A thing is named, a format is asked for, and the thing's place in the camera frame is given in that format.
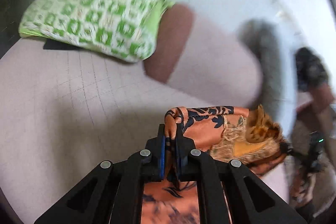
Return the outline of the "person right hand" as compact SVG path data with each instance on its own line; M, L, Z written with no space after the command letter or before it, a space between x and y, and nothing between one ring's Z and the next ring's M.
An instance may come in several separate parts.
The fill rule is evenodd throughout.
M305 174L304 171L299 170L294 176L290 196L297 207L302 207L312 201L315 182L315 173Z

